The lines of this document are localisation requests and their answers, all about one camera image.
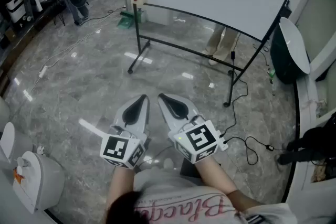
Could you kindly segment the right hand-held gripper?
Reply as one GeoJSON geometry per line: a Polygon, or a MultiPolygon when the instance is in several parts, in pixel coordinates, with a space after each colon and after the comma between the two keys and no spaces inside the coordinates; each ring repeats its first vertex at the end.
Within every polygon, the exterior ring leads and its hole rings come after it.
{"type": "Polygon", "coordinates": [[[215,129],[212,121],[205,119],[195,104],[176,94],[161,93],[158,104],[170,131],[168,137],[174,148],[190,163],[228,149],[227,141],[215,129]]]}

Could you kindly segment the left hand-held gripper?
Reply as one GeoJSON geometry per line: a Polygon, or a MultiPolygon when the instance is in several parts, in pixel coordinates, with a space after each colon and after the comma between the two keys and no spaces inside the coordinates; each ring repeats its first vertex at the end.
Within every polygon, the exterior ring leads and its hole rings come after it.
{"type": "Polygon", "coordinates": [[[102,137],[100,157],[114,166],[134,169],[145,153],[150,102],[147,95],[132,98],[116,113],[109,132],[102,137]]]}

